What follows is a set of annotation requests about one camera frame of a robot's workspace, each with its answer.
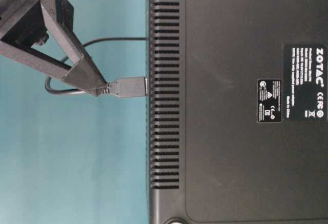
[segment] regulatory label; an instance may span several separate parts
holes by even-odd
[[[283,49],[283,119],[327,120],[327,47],[288,44]]]
[[[257,84],[257,121],[281,122],[281,80],[260,79]]]

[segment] black device casing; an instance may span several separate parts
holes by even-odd
[[[327,2],[149,0],[151,224],[328,223],[326,119],[257,119],[284,47],[328,44]]]

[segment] screw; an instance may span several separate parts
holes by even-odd
[[[37,42],[35,42],[38,46],[43,46],[49,39],[49,34],[45,33]]]

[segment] product label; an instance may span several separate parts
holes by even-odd
[[[283,49],[283,119],[327,120],[327,47],[287,44]]]
[[[259,123],[281,122],[281,80],[258,80],[257,121]]]

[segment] zotac label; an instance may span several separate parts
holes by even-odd
[[[283,119],[327,121],[327,47],[286,44],[283,48]]]
[[[259,123],[281,122],[281,80],[258,80],[257,121]]]

